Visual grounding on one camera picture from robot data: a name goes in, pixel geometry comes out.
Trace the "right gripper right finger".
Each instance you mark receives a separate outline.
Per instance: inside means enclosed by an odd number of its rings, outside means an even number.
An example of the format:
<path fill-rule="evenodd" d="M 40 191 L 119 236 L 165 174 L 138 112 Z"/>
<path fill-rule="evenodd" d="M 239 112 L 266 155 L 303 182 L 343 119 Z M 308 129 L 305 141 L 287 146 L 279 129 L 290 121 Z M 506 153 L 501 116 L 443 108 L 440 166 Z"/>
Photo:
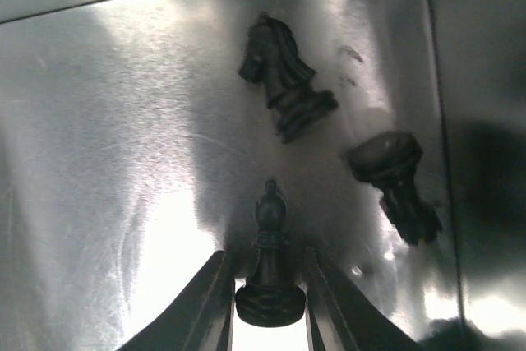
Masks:
<path fill-rule="evenodd" d="M 310 350 L 420 351 L 329 258 L 307 247 L 307 341 Z"/>

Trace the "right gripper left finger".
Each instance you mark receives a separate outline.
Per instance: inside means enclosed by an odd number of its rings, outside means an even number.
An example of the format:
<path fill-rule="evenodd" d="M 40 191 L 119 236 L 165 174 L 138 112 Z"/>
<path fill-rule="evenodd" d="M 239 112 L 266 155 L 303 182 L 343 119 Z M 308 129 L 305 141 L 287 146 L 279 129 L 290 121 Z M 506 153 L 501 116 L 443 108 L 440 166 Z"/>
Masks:
<path fill-rule="evenodd" d="M 214 252 L 176 299 L 121 351 L 229 351 L 233 343 L 233 254 Z"/>

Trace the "yellow tin tray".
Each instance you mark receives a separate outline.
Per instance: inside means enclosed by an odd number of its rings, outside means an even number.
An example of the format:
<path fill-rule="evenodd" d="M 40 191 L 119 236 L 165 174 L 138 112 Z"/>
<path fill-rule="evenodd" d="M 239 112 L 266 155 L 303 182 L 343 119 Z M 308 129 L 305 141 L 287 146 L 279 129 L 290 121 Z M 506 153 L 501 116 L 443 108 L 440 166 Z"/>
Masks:
<path fill-rule="evenodd" d="M 261 12 L 338 108 L 288 144 L 238 75 Z M 408 245 L 346 150 L 414 134 L 442 231 Z M 525 0 L 1 0 L 1 347 L 120 350 L 216 251 L 234 297 L 275 179 L 310 350 L 312 247 L 421 350 L 525 347 Z"/>

